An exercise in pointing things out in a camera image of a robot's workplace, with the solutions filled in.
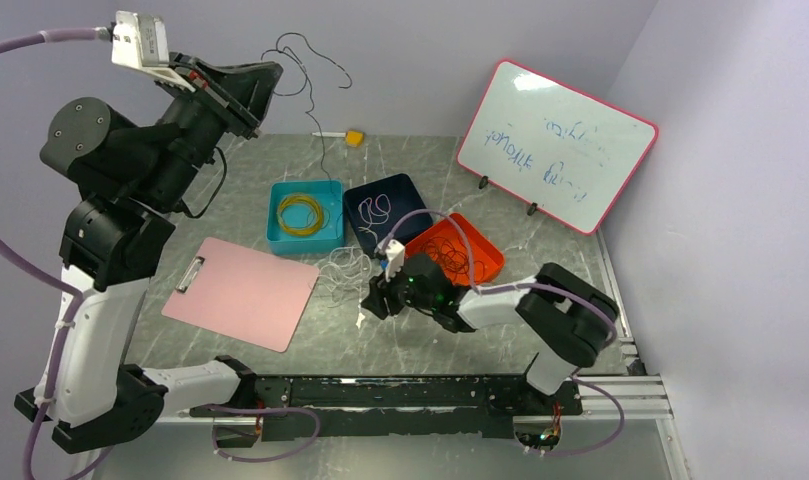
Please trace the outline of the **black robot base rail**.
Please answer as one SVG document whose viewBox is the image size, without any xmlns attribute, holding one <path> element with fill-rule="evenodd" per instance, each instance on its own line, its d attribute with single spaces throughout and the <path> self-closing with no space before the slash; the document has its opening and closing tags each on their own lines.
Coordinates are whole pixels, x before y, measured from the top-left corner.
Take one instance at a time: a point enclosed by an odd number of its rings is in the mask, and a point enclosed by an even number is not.
<svg viewBox="0 0 809 480">
<path fill-rule="evenodd" d="M 582 412 L 578 387 L 565 381 L 546 395 L 522 374 L 358 376 L 264 375 L 247 383 L 230 412 L 195 407 L 194 418 L 213 420 L 218 443 L 320 437 L 479 434 L 489 439 L 537 440 L 517 420 L 548 427 Z"/>
</svg>

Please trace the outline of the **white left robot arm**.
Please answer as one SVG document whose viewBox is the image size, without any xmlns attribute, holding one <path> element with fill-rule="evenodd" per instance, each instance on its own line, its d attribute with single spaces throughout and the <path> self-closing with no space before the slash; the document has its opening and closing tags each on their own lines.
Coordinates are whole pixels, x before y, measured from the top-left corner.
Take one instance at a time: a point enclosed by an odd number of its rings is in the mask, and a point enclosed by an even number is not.
<svg viewBox="0 0 809 480">
<path fill-rule="evenodd" d="M 174 232 L 173 213 L 225 134 L 256 138 L 282 67 L 273 61 L 213 66 L 172 53 L 181 85 L 151 126 L 105 101 L 81 97 L 52 119 L 41 161 L 81 196 L 60 246 L 62 279 L 82 293 L 67 298 L 42 384 L 19 393 L 16 409 L 53 421 L 53 441 L 69 454 L 141 436 L 166 414 L 220 405 L 241 416 L 257 400 L 256 377 L 221 355 L 201 365 L 145 369 L 123 358 L 145 293 Z"/>
</svg>

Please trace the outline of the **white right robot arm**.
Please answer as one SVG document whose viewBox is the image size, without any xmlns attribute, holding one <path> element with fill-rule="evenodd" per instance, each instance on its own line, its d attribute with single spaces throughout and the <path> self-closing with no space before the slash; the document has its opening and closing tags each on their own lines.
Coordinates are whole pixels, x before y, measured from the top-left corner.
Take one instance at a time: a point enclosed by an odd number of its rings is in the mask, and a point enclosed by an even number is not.
<svg viewBox="0 0 809 480">
<path fill-rule="evenodd" d="M 618 337 L 615 301 L 556 263 L 520 281 L 471 287 L 454 284 L 439 265 L 419 254 L 396 273 L 372 277 L 368 288 L 360 306 L 379 319 L 409 308 L 451 333 L 527 326 L 540 347 L 524 372 L 519 398 L 533 414 L 553 406 L 562 384 L 593 366 Z"/>
</svg>

